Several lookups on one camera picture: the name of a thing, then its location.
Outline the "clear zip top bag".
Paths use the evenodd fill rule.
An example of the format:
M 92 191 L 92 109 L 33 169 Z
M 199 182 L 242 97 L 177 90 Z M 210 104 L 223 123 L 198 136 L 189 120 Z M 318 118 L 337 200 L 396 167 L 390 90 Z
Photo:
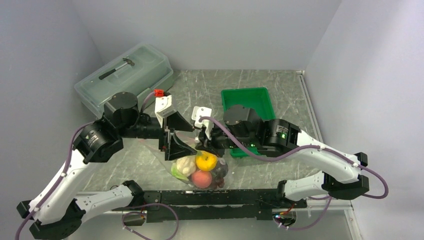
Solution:
M 222 189 L 229 173 L 225 159 L 204 150 L 194 150 L 195 140 L 179 135 L 169 137 L 171 146 L 159 140 L 141 139 L 140 142 L 154 155 L 163 168 L 184 184 L 204 190 Z

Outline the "white cauliflower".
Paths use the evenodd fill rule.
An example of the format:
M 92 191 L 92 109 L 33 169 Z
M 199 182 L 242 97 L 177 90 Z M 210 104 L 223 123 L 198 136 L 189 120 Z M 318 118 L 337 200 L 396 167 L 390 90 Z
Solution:
M 188 181 L 189 176 L 196 170 L 195 156 L 185 156 L 172 163 L 170 172 L 175 178 L 182 181 Z

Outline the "dark red grape bunch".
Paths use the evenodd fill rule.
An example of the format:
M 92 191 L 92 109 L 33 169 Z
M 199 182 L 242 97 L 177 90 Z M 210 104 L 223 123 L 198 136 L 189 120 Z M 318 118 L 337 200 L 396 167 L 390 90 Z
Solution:
M 218 161 L 215 168 L 210 172 L 212 175 L 212 182 L 210 187 L 212 189 L 222 189 L 225 186 L 225 176 L 228 174 L 229 167 L 224 162 Z

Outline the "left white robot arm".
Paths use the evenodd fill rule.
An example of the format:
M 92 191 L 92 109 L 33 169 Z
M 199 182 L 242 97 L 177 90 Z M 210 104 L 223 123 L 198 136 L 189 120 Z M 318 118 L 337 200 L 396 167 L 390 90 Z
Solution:
M 49 184 L 37 197 L 17 206 L 23 221 L 32 221 L 29 231 L 34 239 L 62 240 L 104 212 L 137 210 L 143 205 L 145 193 L 134 180 L 96 195 L 77 197 L 94 172 L 123 149 L 124 139 L 158 140 L 166 160 L 196 153 L 177 139 L 177 131 L 192 132 L 194 127 L 176 110 L 172 95 L 159 90 L 148 98 L 155 98 L 154 116 L 144 112 L 134 94 L 118 92 L 104 104 L 100 119 L 76 130 L 67 158 Z

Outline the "pink peach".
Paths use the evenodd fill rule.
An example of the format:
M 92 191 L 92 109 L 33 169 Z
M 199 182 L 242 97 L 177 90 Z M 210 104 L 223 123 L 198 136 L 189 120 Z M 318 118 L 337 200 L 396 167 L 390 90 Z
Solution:
M 191 174 L 192 183 L 200 189 L 208 188 L 211 185 L 212 180 L 213 177 L 209 171 L 198 170 Z

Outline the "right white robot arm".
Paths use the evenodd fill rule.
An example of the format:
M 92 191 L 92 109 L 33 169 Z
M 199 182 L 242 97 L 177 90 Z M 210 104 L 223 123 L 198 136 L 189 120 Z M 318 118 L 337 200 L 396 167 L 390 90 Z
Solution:
M 298 180 L 282 180 L 276 203 L 287 208 L 307 197 L 328 194 L 353 200 L 367 193 L 369 179 L 361 174 L 367 156 L 343 153 L 316 140 L 298 126 L 279 118 L 264 120 L 253 108 L 237 104 L 224 112 L 223 122 L 211 116 L 208 107 L 195 106 L 191 118 L 199 129 L 196 149 L 221 158 L 226 150 L 240 149 L 263 162 L 298 160 L 318 170 Z

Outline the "orange fruit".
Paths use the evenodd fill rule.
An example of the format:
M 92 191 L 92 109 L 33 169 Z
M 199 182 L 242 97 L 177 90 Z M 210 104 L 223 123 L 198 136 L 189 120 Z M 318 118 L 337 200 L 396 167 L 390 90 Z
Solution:
M 206 151 L 199 151 L 195 156 L 195 164 L 201 171 L 210 172 L 216 167 L 217 162 L 217 156 Z

